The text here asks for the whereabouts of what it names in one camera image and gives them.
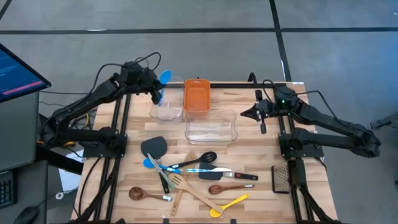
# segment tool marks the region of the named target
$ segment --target black spoon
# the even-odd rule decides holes
[[[182,163],[179,163],[179,164],[174,164],[174,165],[171,165],[169,167],[171,167],[173,169],[176,169],[176,168],[183,167],[183,166],[186,166],[186,165],[189,165],[189,164],[193,164],[195,162],[208,163],[208,162],[213,162],[216,159],[217,159],[217,154],[215,152],[205,152],[198,159],[195,159],[193,161],[188,161],[188,162],[182,162]]]

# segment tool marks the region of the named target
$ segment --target monitor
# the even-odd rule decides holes
[[[49,81],[0,44],[0,103],[50,86]]]

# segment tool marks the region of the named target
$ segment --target yellow spatula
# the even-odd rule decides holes
[[[221,207],[223,210],[226,210],[226,208],[228,208],[229,206],[232,206],[232,205],[234,205],[234,204],[236,204],[236,203],[238,203],[238,202],[241,202],[241,201],[243,201],[244,199],[246,199],[246,198],[248,198],[248,197],[249,197],[248,194],[244,194],[244,195],[238,197],[237,199],[235,199],[233,202],[231,202],[231,203],[229,203],[229,204],[227,204],[227,205],[220,206],[220,207]],[[210,210],[210,216],[213,217],[213,218],[217,218],[217,217],[220,217],[220,216],[221,216],[221,213],[220,213],[220,212],[217,212],[214,208],[212,208],[212,209]]]

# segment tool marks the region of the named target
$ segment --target gray floor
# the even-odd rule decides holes
[[[398,1],[275,0],[282,28],[398,27]],[[154,29],[188,27],[273,27],[268,0],[12,0],[0,30]],[[320,90],[341,119],[368,124],[398,111],[398,32],[283,33],[293,81]],[[2,35],[9,47],[52,83],[53,91],[86,92],[97,69],[153,51],[157,69],[183,78],[284,80],[275,34],[100,34]],[[150,60],[151,67],[156,58]],[[100,80],[118,68],[108,68]],[[48,103],[67,104],[78,96],[40,94]],[[310,102],[323,112],[317,95]],[[40,106],[49,115],[55,106]],[[376,131],[381,156],[365,159],[325,148],[330,187],[339,219],[346,223],[398,220],[398,130]],[[60,190],[50,169],[50,190]],[[50,202],[48,222],[65,222],[73,194]]]

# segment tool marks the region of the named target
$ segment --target orange plastic bin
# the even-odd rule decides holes
[[[184,108],[187,111],[207,111],[210,109],[210,82],[207,79],[185,80]]]

